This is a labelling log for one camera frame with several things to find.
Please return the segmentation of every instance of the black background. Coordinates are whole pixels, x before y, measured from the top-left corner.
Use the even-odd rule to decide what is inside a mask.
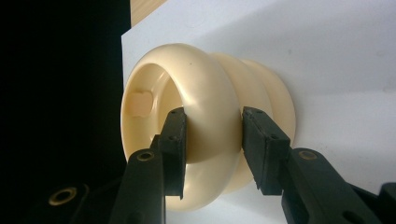
[[[121,35],[129,0],[19,1],[3,9],[1,223],[60,185],[121,176]]]

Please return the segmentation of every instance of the wooden surface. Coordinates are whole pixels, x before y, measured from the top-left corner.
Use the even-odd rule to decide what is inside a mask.
[[[131,0],[131,25],[135,26],[166,0]]]

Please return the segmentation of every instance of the white surface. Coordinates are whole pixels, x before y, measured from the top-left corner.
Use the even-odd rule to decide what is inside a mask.
[[[373,193],[396,180],[396,1],[168,0],[122,36],[124,81],[146,52],[174,42],[268,66],[294,101],[294,147]],[[274,200],[251,184],[167,220],[284,223]]]

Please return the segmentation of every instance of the cream-colored bowl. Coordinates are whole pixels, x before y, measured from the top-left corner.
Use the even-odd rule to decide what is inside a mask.
[[[241,151],[243,106],[264,110],[294,137],[293,104],[274,73],[253,61],[169,44],[148,52],[125,87],[121,136],[126,158],[148,148],[167,113],[180,106],[188,119],[184,198],[167,196],[167,209],[198,209],[252,180]]]

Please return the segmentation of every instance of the dark area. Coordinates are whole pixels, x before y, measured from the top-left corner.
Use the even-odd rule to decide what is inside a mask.
[[[125,168],[121,35],[129,0],[17,1],[4,8],[0,223],[67,183],[95,190]]]

